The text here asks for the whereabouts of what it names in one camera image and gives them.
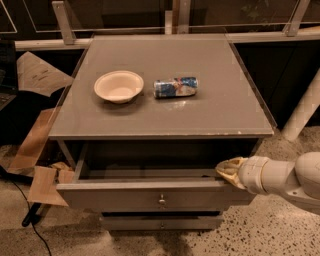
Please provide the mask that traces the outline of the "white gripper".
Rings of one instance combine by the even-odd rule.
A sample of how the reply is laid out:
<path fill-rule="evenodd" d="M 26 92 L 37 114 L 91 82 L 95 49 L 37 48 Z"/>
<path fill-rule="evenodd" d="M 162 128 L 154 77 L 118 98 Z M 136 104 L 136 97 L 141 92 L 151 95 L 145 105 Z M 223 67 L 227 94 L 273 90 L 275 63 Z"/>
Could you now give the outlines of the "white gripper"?
<path fill-rule="evenodd" d="M 250 158 L 235 157 L 222 161 L 215 167 L 216 172 L 233 186 L 252 194 L 267 192 L 262 185 L 262 171 L 269 161 L 267 157 L 252 156 Z"/>

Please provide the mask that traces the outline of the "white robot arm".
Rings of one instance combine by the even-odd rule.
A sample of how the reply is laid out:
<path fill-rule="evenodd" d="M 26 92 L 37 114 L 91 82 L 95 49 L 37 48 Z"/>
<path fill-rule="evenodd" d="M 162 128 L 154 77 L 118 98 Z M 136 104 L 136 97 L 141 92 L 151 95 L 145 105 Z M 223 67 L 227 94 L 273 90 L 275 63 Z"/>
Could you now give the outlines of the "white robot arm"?
<path fill-rule="evenodd" d="M 320 70 L 283 128 L 284 138 L 296 139 L 319 106 Z M 252 194 L 275 194 L 300 209 L 320 211 L 320 152 L 304 153 L 294 162 L 236 157 L 220 162 L 215 170 L 233 186 Z"/>

